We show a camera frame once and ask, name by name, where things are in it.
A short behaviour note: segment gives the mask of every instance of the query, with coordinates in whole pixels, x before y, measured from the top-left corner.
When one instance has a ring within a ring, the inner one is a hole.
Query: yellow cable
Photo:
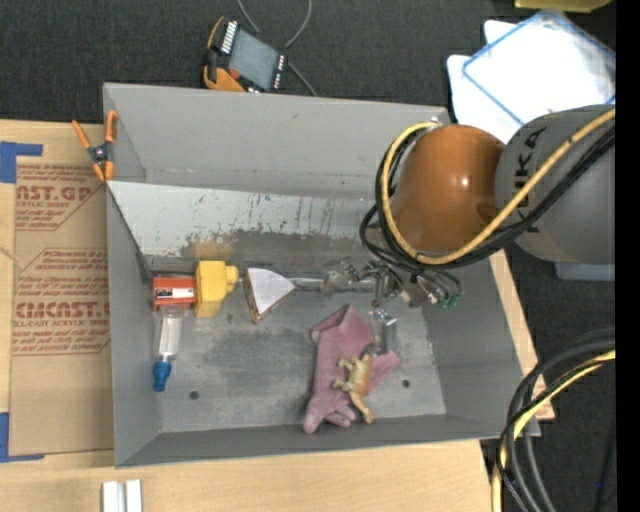
[[[581,139],[592,133],[594,130],[598,129],[603,124],[607,123],[611,119],[615,118],[616,109],[615,107],[611,110],[608,110],[606,113],[600,115],[593,121],[587,123],[580,130],[574,133],[569,139],[564,141],[552,154],[545,160],[545,162],[539,167],[539,169],[531,176],[531,178],[527,181],[527,183],[518,191],[518,193],[513,196],[513,199],[509,201],[509,203],[498,213],[498,215],[485,227],[473,240],[465,244],[460,249],[445,254],[443,256],[430,257],[425,256],[424,254],[416,251],[411,245],[404,239],[400,231],[398,230],[395,221],[393,220],[393,215],[391,213],[391,205],[389,202],[389,189],[386,186],[389,181],[389,171],[391,167],[391,162],[393,157],[395,156],[398,147],[400,144],[410,135],[415,133],[418,130],[422,130],[423,128],[432,127],[437,123],[418,123],[413,126],[410,126],[406,130],[404,130],[393,142],[390,150],[387,153],[387,156],[384,161],[384,165],[382,168],[382,210],[384,213],[385,220],[393,237],[396,239],[400,247],[413,259],[417,260],[420,263],[424,263],[426,265],[443,265],[445,263],[450,263],[461,256],[471,252],[478,245],[484,242],[491,234],[504,222],[504,220],[517,208],[517,206],[522,202],[522,200],[527,196],[527,194],[535,187],[538,182],[549,172],[551,168],[562,158],[569,149],[579,142]]]
[[[594,357],[592,359],[589,359],[585,363],[582,363],[581,365],[578,365],[576,368],[574,368],[570,372],[567,372],[567,373],[571,373],[571,372],[575,371],[578,368],[584,367],[581,371],[579,371],[578,373],[573,375],[570,379],[567,379],[566,382],[563,382],[560,386],[558,386],[551,393],[549,393],[548,396],[544,397],[544,399],[541,400],[538,404],[536,404],[535,407],[532,407],[530,410],[528,410],[525,414],[523,414],[520,418],[518,418],[516,420],[516,422],[514,423],[514,426],[513,426],[513,438],[514,438],[514,440],[518,438],[518,436],[522,433],[522,431],[524,430],[524,427],[527,425],[527,423],[529,423],[531,418],[533,418],[533,416],[538,412],[538,410],[543,405],[545,405],[547,402],[551,401],[551,399],[553,397],[555,397],[558,393],[560,393],[560,391],[563,391],[568,386],[573,384],[575,381],[581,379],[582,377],[584,377],[588,373],[591,373],[591,372],[599,369],[600,367],[602,367],[602,364],[599,364],[599,365],[596,365],[596,366],[590,366],[591,364],[598,363],[598,362],[605,363],[607,361],[612,361],[615,358],[616,358],[615,349],[614,350],[610,350],[609,352],[606,352],[606,353],[604,353],[604,354],[602,354],[600,356],[597,356],[597,357]],[[564,376],[558,378],[555,382],[562,381],[563,378],[564,378]],[[499,457],[500,457],[500,464],[502,465],[502,467],[503,468],[506,467],[507,459],[508,459],[507,440],[506,439],[500,445]],[[491,505],[492,505],[493,512],[502,512],[502,475],[500,474],[500,470],[498,469],[497,465],[494,466],[494,468],[493,468],[493,474],[492,474],[492,480],[491,480]]]

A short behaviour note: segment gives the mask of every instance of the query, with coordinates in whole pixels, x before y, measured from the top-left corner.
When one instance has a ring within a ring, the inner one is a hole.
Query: electronic device
[[[208,89],[277,92],[286,68],[283,52],[244,30],[238,19],[223,16],[209,35],[202,79]]]

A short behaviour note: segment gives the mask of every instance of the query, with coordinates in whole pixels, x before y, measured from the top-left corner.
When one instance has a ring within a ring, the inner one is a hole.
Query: orange clamp
[[[92,146],[89,142],[87,134],[76,120],[71,121],[71,125],[76,131],[78,139],[82,147],[89,152],[91,160],[93,162],[93,172],[96,173],[98,179],[104,183],[106,180],[113,179],[115,166],[111,160],[109,160],[108,148],[111,144],[115,143],[117,138],[117,122],[118,113],[115,110],[110,110],[107,114],[107,122],[105,126],[105,142],[101,146]]]

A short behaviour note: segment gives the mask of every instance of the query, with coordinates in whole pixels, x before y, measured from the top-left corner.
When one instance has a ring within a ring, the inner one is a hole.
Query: toy dinosaur
[[[367,352],[360,359],[358,356],[353,356],[351,361],[340,358],[338,366],[349,371],[349,378],[346,382],[335,380],[331,385],[334,389],[342,389],[349,394],[351,402],[362,413],[366,423],[372,423],[374,419],[373,413],[362,401],[362,397],[366,396],[369,391],[372,362],[373,356]]]

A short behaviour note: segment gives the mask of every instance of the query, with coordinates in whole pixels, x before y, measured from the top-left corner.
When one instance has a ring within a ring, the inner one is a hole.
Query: blue tape
[[[9,457],[9,413],[0,413],[0,464],[3,462],[17,462],[20,460],[38,460],[42,457],[42,455]]]
[[[18,156],[42,156],[42,144],[0,142],[0,183],[16,182]]]

